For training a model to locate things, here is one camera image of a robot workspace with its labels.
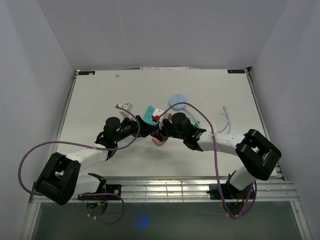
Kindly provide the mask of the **pink socket adapter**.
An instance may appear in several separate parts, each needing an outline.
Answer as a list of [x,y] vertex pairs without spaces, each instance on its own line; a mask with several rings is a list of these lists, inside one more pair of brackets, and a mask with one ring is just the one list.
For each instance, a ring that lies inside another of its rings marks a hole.
[[157,145],[157,146],[162,146],[165,142],[164,141],[160,141],[155,137],[152,137],[152,141]]

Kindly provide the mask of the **teal triangular power strip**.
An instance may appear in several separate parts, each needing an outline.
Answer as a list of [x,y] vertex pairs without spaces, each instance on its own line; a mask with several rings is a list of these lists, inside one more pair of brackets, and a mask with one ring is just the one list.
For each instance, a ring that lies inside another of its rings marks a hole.
[[148,106],[146,109],[146,112],[143,116],[143,121],[149,125],[152,125],[152,126],[157,125],[157,123],[152,120],[152,113],[153,113],[154,109],[155,108],[153,106]]

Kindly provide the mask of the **green two-tone plug adapter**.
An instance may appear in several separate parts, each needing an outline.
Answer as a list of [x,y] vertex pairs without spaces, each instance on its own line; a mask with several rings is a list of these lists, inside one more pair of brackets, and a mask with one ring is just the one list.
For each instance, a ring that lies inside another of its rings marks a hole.
[[199,121],[195,121],[194,119],[191,119],[191,124],[193,125],[193,126],[195,126],[195,127],[200,127],[200,125],[199,125]]

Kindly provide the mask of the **light blue round power strip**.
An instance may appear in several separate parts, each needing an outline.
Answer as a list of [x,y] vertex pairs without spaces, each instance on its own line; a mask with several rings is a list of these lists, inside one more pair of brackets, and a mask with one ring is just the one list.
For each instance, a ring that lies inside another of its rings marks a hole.
[[168,100],[168,105],[174,111],[183,111],[186,109],[188,98],[183,94],[174,94]]

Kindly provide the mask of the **brown two-tone plug adapter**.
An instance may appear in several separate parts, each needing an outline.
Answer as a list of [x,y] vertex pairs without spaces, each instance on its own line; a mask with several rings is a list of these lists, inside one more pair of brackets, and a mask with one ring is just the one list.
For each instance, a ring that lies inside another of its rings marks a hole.
[[164,117],[163,117],[165,120],[168,120],[168,121],[170,121],[171,120],[171,118],[172,118],[172,114],[171,113],[166,113],[165,115],[164,115]]

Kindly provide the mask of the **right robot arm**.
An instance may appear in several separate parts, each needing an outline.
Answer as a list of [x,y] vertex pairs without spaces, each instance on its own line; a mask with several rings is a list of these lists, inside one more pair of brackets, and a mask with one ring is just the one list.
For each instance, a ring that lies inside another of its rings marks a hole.
[[161,142],[175,138],[193,151],[217,151],[239,157],[243,166],[230,174],[221,186],[228,199],[237,199],[256,180],[268,180],[282,157],[281,151],[256,129],[250,129],[244,135],[213,135],[194,126],[182,112],[175,113],[170,119],[154,115],[152,120],[157,127],[151,136]]

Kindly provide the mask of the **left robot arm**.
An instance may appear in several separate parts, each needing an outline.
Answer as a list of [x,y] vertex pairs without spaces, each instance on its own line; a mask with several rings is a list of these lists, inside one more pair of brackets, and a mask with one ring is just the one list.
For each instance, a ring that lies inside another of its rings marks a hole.
[[58,205],[66,204],[71,197],[90,194],[95,200],[102,199],[107,192],[106,180],[96,174],[82,174],[82,171],[112,158],[118,143],[129,136],[145,138],[153,133],[156,125],[146,123],[140,116],[135,119],[109,117],[103,131],[98,134],[95,148],[75,153],[53,153],[34,189]]

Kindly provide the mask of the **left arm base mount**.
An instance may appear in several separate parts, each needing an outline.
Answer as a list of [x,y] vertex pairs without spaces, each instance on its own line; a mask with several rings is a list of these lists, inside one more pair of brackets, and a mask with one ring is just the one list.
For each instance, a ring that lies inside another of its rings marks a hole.
[[113,195],[78,195],[77,199],[80,201],[118,201],[119,197],[122,193],[122,185],[121,184],[107,184],[102,191],[103,193],[113,194]]

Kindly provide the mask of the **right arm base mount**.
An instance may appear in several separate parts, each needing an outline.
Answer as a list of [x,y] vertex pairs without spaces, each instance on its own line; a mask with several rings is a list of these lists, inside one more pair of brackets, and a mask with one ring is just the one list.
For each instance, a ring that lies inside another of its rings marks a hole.
[[[248,185],[243,190],[237,190],[235,187],[231,186],[230,184],[221,184],[221,190],[223,193],[223,197],[226,200],[245,200],[247,196],[249,199],[253,199],[256,191],[254,186]],[[208,191],[206,192],[209,194],[211,200],[221,200],[222,197],[220,195],[218,184],[212,183],[209,185]]]

